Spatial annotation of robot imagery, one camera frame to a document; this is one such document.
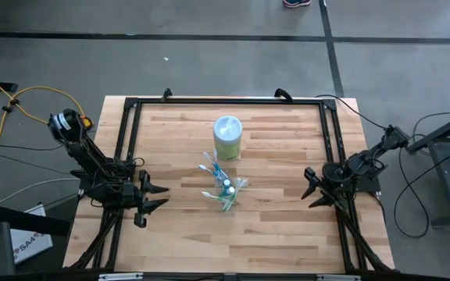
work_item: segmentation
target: black cable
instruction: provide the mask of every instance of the black cable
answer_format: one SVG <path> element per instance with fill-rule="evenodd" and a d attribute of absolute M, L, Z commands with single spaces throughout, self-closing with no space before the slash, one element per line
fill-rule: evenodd
<path fill-rule="evenodd" d="M 46 170 L 48 170 L 48 171 L 52 171 L 52 172 L 59 173 L 59 174 L 63 174 L 63 175 L 69 175 L 69 174 L 70 174 L 70 173 L 60 172 L 60 171 L 55 170 L 55 169 L 52 169 L 52 168 L 48 168 L 48 167 L 44 167 L 44 166 L 40 166 L 40 165 L 35 165 L 35 164 L 29 163 L 29 162 L 25 162 L 25 161 L 22 161 L 22 160 L 19 160 L 19 159 L 15 159 L 15 158 L 11 158 L 11 157 L 4 156 L 4 155 L 0 155 L 0 157 L 1 157 L 1 158 L 6 158 L 6 159 L 8 159 L 8 160 L 12 160 L 12 161 L 15 161 L 15 162 L 18 162 L 18 163 L 22 163 L 22 164 L 26 164 L 26 165 L 31 165 L 31 166 L 36 167 L 36 168 L 46 169 Z"/>
<path fill-rule="evenodd" d="M 322 174 L 324 175 L 324 177 L 330 181 L 334 181 L 335 183 L 346 183 L 347 181 L 351 180 L 352 177 L 355 175 L 355 173 L 357 173 L 357 170 L 359 170 L 360 167 L 362 167 L 362 165 L 364 165 L 364 161 L 362 161 L 357 168 L 355 168 L 355 170 L 350 174 L 350 176 L 345 177 L 343 180 L 336 180 L 336 179 L 331 179 L 327 174 L 326 174 L 326 170 L 324 169 L 324 167 L 326 167 L 327 165 L 337 165 L 340 168 L 343 168 L 341 166 L 341 164 L 339 163 L 335 163 L 335 162 L 328 162 L 326 164 L 324 164 L 322 166 Z"/>
<path fill-rule="evenodd" d="M 137 165 L 137 162 L 135 160 L 141 160 L 141 164 Z M 135 163 L 135 167 L 142 167 L 143 165 L 145 165 L 145 159 L 143 159 L 142 157 L 136 157 L 135 159 L 133 159 L 134 163 Z"/>
<path fill-rule="evenodd" d="M 126 171 L 128 171 L 128 174 L 127 174 L 127 176 L 109 176 L 109 175 L 106 175 L 106 174 L 104 174 L 104 172 L 102 171 L 102 169 L 105 168 L 105 167 L 107 167 L 107 166 L 121 167 L 121 168 L 125 169 Z M 131 170 L 130 170 L 130 168 L 126 167 L 125 165 L 118 164 L 118 163 L 106 163 L 106 164 L 100 166 L 100 167 L 95 171 L 95 173 L 93 174 L 93 182 L 96 181 L 98 172 L 102 173 L 102 175 L 103 175 L 104 177 L 108 177 L 108 178 L 111 178 L 111 179 L 117 179 L 117 180 L 125 180 L 125 179 L 127 179 L 127 178 L 129 178 L 129 177 L 131 176 Z"/>
<path fill-rule="evenodd" d="M 63 145 L 59 145 L 58 147 L 54 147 L 54 148 L 28 148 L 28 147 L 22 147 L 22 146 L 17 146 L 17 145 L 0 144 L 0 147 L 2 147 L 2 148 L 18 148 L 18 149 L 25 149 L 25 150 L 31 150 L 31 151 L 53 151 L 55 149 L 59 149 L 59 148 L 63 147 Z"/>
<path fill-rule="evenodd" d="M 352 184 L 352 192 L 353 192 L 352 200 L 355 200 L 357 198 L 357 188 L 355 187 L 355 183 Z"/>
<path fill-rule="evenodd" d="M 57 199 L 57 200 L 51 201 L 51 202 L 49 202 L 49 203 L 43 205 L 43 208 L 46 208 L 46 207 L 48 207 L 49 205 L 53 205 L 53 204 L 56 203 L 56 202 L 59 202 L 59 201 L 62 201 L 62 200 L 64 200 L 64 199 L 70 198 L 70 197 L 72 197 L 72 196 L 77 196 L 77 195 L 78 195 L 77 192 L 75 192 L 75 193 L 73 193 L 73 194 L 70 194 L 70 195 L 61 197 L 61 198 L 59 198 L 59 199 Z M 19 217 L 21 217 L 22 215 L 27 214 L 28 212 L 30 212 L 30 211 L 25 211 L 25 212 L 22 212 L 22 214 L 18 214 L 18 215 L 14 216 L 14 217 L 12 217 L 12 218 L 10 218 L 10 219 L 6 219 L 6 222 L 11 222 L 11 221 L 13 221 L 13 220 L 15 220 L 15 219 L 18 219 Z"/>
<path fill-rule="evenodd" d="M 430 117 L 433 117 L 433 116 L 447 115 L 447 114 L 450 114 L 450 112 L 439 112 L 439 113 L 429 114 L 429 115 L 427 115 L 427 116 L 421 117 L 421 118 L 418 120 L 418 122 L 416 122 L 416 124 L 414 124 L 414 128 L 412 129 L 412 135 L 413 135 L 413 136 L 417 135 L 417 136 L 423 136 L 423 137 L 424 137 L 424 135 L 422 135 L 422 134 L 420 134 L 420 133 L 416 134 L 416 128 L 418 127 L 418 124 L 420 124 L 420 122 L 423 121 L 423 120 L 425 120 L 426 118 L 430 118 Z M 416 143 L 416 138 L 415 138 L 415 137 L 412 137 L 412 142 L 413 142 L 413 143 Z M 422 155 L 430 156 L 430 153 L 428 153 L 428 152 L 426 152 L 426 151 L 420 150 L 420 153 L 421 153 Z"/>
<path fill-rule="evenodd" d="M 411 187 L 411 185 L 412 185 L 413 183 L 415 183 L 417 180 L 419 180 L 421 177 L 423 177 L 424 175 L 426 175 L 429 171 L 431 171 L 432 169 L 435 169 L 435 168 L 436 168 L 438 165 L 440 165 L 442 162 L 444 162 L 444 161 L 450 159 L 450 155 L 449 155 L 448 157 L 442 159 L 439 163 L 437 163 L 437 164 L 431 166 L 429 169 L 427 169 L 426 171 L 424 171 L 421 175 L 419 175 L 419 176 L 418 176 L 417 178 L 415 178 L 413 181 L 409 182 L 409 181 L 407 180 L 407 178 L 405 177 L 404 169 L 402 168 L 402 157 L 401 157 L 401 154 L 402 154 L 402 153 L 401 153 L 401 152 L 402 152 L 402 148 L 401 148 L 401 150 L 398 152 L 398 165 L 399 165 L 399 167 L 400 167 L 400 170 L 401 170 L 401 172 L 402 172 L 402 175 L 404 176 L 404 180 L 405 180 L 405 182 L 407 183 L 407 186 L 404 187 L 404 189 L 401 191 L 401 193 L 397 196 L 397 199 L 395 200 L 395 206 L 394 206 L 394 221 L 395 221 L 395 225 L 397 226 L 398 230 L 399 230 L 402 234 L 406 235 L 407 237 L 411 237 L 411 238 L 421 238 L 421 237 L 425 236 L 425 235 L 427 234 L 427 232 L 428 232 L 428 226 L 430 225 L 430 217 L 428 216 L 427 210 L 425 209 L 425 206 L 423 205 L 423 202 L 420 200 L 420 198 L 418 197 L 418 194 L 416 194 L 416 192 L 415 192 L 414 189 Z M 416 199 L 417 199 L 418 202 L 420 203 L 421 208 L 423 209 L 423 211 L 424 211 L 424 213 L 425 213 L 425 216 L 427 217 L 427 227 L 425 228 L 425 230 L 424 230 L 420 235 L 410 235 L 410 234 L 405 233 L 405 232 L 400 228 L 400 226 L 398 226 L 398 223 L 397 223 L 397 203 L 398 203 L 398 200 L 400 199 L 400 197 L 401 197 L 401 196 L 404 194 L 404 192 L 407 190 L 407 188 L 409 188 L 409 189 L 412 191 L 412 193 L 414 194 L 414 196 L 416 197 Z"/>
<path fill-rule="evenodd" d="M 92 207 L 95 207 L 95 208 L 102 208 L 101 205 L 93 205 L 93 198 L 92 198 L 91 201 L 90 201 L 90 205 L 91 205 Z"/>
<path fill-rule="evenodd" d="M 376 167 L 376 165 L 374 164 L 374 162 L 378 162 L 378 163 L 380 163 L 380 165 L 381 165 L 381 168 L 379 168 L 379 169 L 384 169 L 385 165 L 384 165 L 383 162 L 380 161 L 378 158 L 371 157 L 371 158 L 369 158 L 369 160 L 373 160 L 374 168 L 378 169 L 378 168 Z"/>
<path fill-rule="evenodd" d="M 356 115 L 358 115 L 358 116 L 364 118 L 365 120 L 367 120 L 367 122 L 373 124 L 374 126 L 378 126 L 378 127 L 380 127 L 381 129 L 383 129 L 383 130 L 387 129 L 387 127 L 381 126 L 381 125 L 379 125 L 379 124 L 377 124 L 377 123 L 375 123 L 375 122 L 369 120 L 369 119 L 368 119 L 367 117 L 365 117 L 364 115 L 358 113 L 358 112 L 357 112 L 356 110 L 354 110 L 350 105 L 348 105 L 348 104 L 347 104 L 346 102 L 344 102 L 341 98 L 339 98 L 339 97 L 337 97 L 337 96 L 335 96 L 335 95 L 332 95 L 332 94 L 319 94 L 319 95 L 315 96 L 315 98 L 319 98 L 319 97 L 332 97 L 332 98 L 336 98 L 337 100 L 341 101 L 344 105 L 346 105 L 348 108 L 350 108 L 350 110 L 352 110 Z"/>
<path fill-rule="evenodd" d="M 378 198 L 378 196 L 375 193 L 373 193 L 373 192 L 368 192 L 368 194 L 371 195 L 378 202 L 378 204 L 380 205 L 381 213 L 383 213 L 383 220 L 384 220 L 385 223 L 387 223 L 387 217 L 384 214 L 384 207 L 383 207 L 383 203 L 381 203 L 380 198 Z"/>

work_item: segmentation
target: black clamp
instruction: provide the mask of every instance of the black clamp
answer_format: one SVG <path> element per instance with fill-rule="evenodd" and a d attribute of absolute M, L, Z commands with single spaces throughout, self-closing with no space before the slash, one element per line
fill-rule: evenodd
<path fill-rule="evenodd" d="M 336 100 L 333 98 L 324 98 L 322 100 L 322 103 L 327 106 L 330 110 L 335 111 L 336 110 Z"/>
<path fill-rule="evenodd" d="M 284 90 L 282 90 L 281 88 L 278 88 L 277 90 L 275 90 L 275 94 L 273 94 L 273 96 L 275 98 L 285 98 L 287 102 L 295 102 L 293 100 L 293 98 Z"/>
<path fill-rule="evenodd" d="M 161 102 L 166 102 L 169 96 L 172 96 L 173 93 L 171 92 L 171 89 L 167 88 L 164 90 L 164 94 L 162 94 Z"/>
<path fill-rule="evenodd" d="M 13 100 L 9 101 L 10 106 L 3 106 L 1 107 L 1 109 L 7 113 L 10 113 L 11 111 L 13 111 L 13 106 L 14 105 L 18 105 L 20 103 L 20 101 L 16 98 L 14 98 Z"/>

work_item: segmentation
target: concrete floor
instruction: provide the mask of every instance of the concrete floor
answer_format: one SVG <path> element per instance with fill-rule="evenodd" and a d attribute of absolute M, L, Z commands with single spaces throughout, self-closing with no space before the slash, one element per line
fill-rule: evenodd
<path fill-rule="evenodd" d="M 330 0 L 334 36 L 450 37 L 447 0 Z M 126 34 L 227 34 L 323 36 L 318 2 L 283 9 L 280 0 L 0 0 L 0 30 L 105 32 Z M 450 44 L 336 44 L 345 97 L 358 98 L 362 114 L 380 124 L 410 132 L 421 116 L 450 111 Z M 87 41 L 0 38 L 0 81 L 20 88 L 47 85 L 71 93 L 92 119 L 108 94 L 270 96 L 282 87 L 294 96 L 333 94 L 325 43 L 261 41 Z M 73 105 L 44 91 L 21 98 L 29 112 L 45 118 Z M 0 94 L 0 108 L 7 98 Z M 428 133 L 450 116 L 420 125 Z M 382 132 L 363 122 L 368 145 Z M 56 146 L 45 126 L 10 115 L 2 144 Z M 76 167 L 65 151 L 0 153 L 68 171 Z M 431 229 L 421 239 L 403 236 L 393 222 L 395 198 L 405 186 L 397 151 L 382 160 L 380 175 L 387 231 L 396 268 L 409 273 L 450 277 L 450 226 Z M 403 155 L 413 179 L 429 168 L 422 155 Z M 42 180 L 68 177 L 0 158 L 0 199 Z M 448 214 L 436 173 L 414 185 L 431 217 Z M 24 210 L 77 190 L 74 182 L 49 184 L 7 201 Z M 423 213 L 410 193 L 399 204 L 403 229 L 418 233 Z"/>

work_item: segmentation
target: wooden plank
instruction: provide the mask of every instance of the wooden plank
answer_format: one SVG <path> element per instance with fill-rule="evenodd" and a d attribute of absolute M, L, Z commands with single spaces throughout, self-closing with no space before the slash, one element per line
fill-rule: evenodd
<path fill-rule="evenodd" d="M 124 98 L 105 97 L 95 143 L 107 156 L 113 156 L 116 146 Z M 355 99 L 345 101 L 358 110 Z M 337 110 L 347 155 L 365 149 L 360 118 L 340 103 Z M 228 213 L 201 195 L 204 190 L 213 192 L 214 182 L 197 169 L 199 164 L 208 164 L 202 152 L 213 149 L 213 122 L 224 115 L 238 117 L 244 134 L 241 158 L 223 163 L 223 168 L 231 176 L 248 178 L 248 186 Z M 334 144 L 334 128 L 329 126 Z M 125 212 L 117 271 L 344 271 L 334 210 L 307 208 L 318 193 L 299 199 L 308 184 L 304 168 L 311 166 L 320 173 L 326 161 L 316 107 L 144 105 L 134 157 L 145 159 L 143 168 L 154 184 L 170 188 L 168 193 L 151 197 L 170 201 L 148 216 L 146 229 L 133 225 L 134 210 Z M 393 267 L 379 205 L 367 194 L 359 194 L 356 205 L 362 234 Z M 80 202 L 64 265 L 72 264 L 89 245 L 101 214 L 89 201 Z M 356 263 L 353 239 L 350 244 Z"/>

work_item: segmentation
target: toothbrush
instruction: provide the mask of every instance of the toothbrush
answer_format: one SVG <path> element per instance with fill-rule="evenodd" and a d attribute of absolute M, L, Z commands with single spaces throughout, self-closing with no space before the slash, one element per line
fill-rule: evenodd
<path fill-rule="evenodd" d="M 215 156 L 215 162 L 218 163 L 218 152 L 216 151 L 216 148 L 212 150 L 212 155 Z"/>
<path fill-rule="evenodd" d="M 210 173 L 211 173 L 212 175 L 214 175 L 214 176 L 218 176 L 216 173 L 214 173 L 212 170 L 206 168 L 206 166 L 204 166 L 204 165 L 199 165 L 199 168 L 200 168 L 201 170 L 203 170 L 203 171 L 208 171 L 208 172 L 210 172 Z"/>
<path fill-rule="evenodd" d="M 220 199 L 218 196 L 213 196 L 209 192 L 206 192 L 206 191 L 202 191 L 202 195 L 204 195 L 205 197 L 209 197 L 209 198 Z"/>
<path fill-rule="evenodd" d="M 209 157 L 208 152 L 204 151 L 203 154 L 204 154 L 204 158 L 208 159 L 208 161 L 210 161 L 211 164 L 212 164 L 213 166 L 216 166 L 216 162 L 214 162 L 213 160 L 211 160 L 211 157 Z"/>
<path fill-rule="evenodd" d="M 223 203 L 227 202 L 226 199 L 223 199 L 223 198 L 220 198 L 220 197 L 217 197 L 217 196 L 212 196 L 209 192 L 206 192 L 206 191 L 202 191 L 202 195 L 204 195 L 204 197 L 214 198 L 214 199 L 216 199 L 216 200 L 218 200 L 220 202 L 223 202 Z"/>

